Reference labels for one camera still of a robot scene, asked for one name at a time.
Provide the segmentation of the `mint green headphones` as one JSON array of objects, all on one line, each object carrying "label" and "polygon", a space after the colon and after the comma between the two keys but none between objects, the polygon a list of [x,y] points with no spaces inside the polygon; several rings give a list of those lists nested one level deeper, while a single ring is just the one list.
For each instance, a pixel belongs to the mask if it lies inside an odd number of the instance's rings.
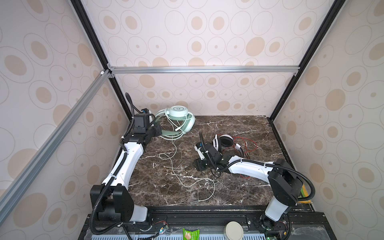
[{"label": "mint green headphones", "polygon": [[203,200],[195,200],[192,201],[192,203],[200,203],[200,202],[206,202],[209,199],[211,199],[215,193],[216,190],[216,184],[215,182],[210,178],[202,178],[202,179],[196,179],[196,181],[191,185],[185,185],[182,180],[179,178],[179,176],[174,171],[173,167],[173,158],[177,153],[177,146],[175,145],[175,141],[186,135],[194,126],[196,118],[193,113],[191,113],[187,107],[184,106],[173,106],[170,108],[165,108],[163,110],[158,111],[155,114],[155,122],[159,122],[162,118],[166,118],[168,123],[171,124],[172,130],[162,130],[162,133],[160,137],[163,140],[170,141],[172,145],[175,147],[175,151],[172,156],[170,156],[167,153],[160,153],[158,157],[161,160],[170,160],[171,162],[171,170],[174,174],[174,176],[179,180],[180,184],[185,188],[191,188],[197,185],[197,183],[200,183],[201,181],[209,181],[213,184],[213,192],[211,195]]}]

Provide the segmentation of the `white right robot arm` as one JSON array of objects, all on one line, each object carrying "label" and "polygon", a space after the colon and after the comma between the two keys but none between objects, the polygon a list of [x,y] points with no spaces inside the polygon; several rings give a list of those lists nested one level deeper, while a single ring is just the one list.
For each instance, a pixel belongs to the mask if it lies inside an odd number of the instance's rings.
[{"label": "white right robot arm", "polygon": [[285,160],[259,162],[237,155],[223,155],[212,144],[197,143],[195,150],[199,155],[196,169],[200,172],[211,169],[218,173],[246,175],[271,186],[274,196],[261,217],[264,226],[278,222],[298,202],[309,201],[316,194],[311,180],[292,169]]}]

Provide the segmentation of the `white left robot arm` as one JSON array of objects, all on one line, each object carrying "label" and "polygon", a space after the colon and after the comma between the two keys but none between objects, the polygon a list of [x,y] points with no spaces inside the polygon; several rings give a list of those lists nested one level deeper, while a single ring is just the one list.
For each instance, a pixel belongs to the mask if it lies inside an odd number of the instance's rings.
[{"label": "white left robot arm", "polygon": [[136,205],[128,192],[134,168],[153,137],[162,134],[158,123],[150,123],[142,130],[135,128],[133,133],[123,136],[120,145],[122,152],[107,178],[90,191],[92,213],[90,230],[94,235],[102,235],[129,222],[146,222],[148,208]]}]

